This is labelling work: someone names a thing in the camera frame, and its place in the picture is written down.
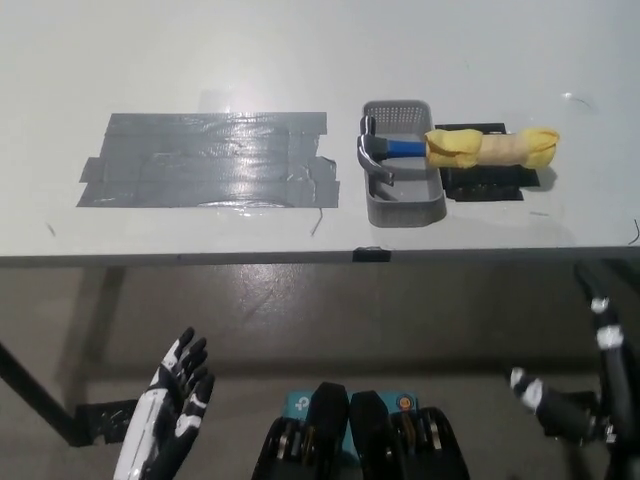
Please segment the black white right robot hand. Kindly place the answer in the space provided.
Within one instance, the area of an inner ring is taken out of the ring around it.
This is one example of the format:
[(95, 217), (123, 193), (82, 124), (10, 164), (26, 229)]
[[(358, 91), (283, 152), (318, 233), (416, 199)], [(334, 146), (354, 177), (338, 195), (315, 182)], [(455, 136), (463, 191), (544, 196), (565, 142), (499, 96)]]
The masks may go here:
[(522, 368), (508, 382), (516, 398), (537, 418), (548, 437), (575, 445), (602, 442), (610, 461), (607, 479), (639, 477), (639, 362), (626, 339), (618, 311), (584, 264), (574, 275), (588, 304), (600, 360), (600, 391), (566, 393)]

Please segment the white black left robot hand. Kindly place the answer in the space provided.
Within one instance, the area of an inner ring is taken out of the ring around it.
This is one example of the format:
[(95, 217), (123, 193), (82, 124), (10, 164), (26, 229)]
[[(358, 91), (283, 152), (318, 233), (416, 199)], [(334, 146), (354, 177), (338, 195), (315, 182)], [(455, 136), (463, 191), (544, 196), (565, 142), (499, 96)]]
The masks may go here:
[(215, 385), (206, 339), (187, 328), (170, 346), (137, 401), (113, 477), (171, 480), (199, 435)]

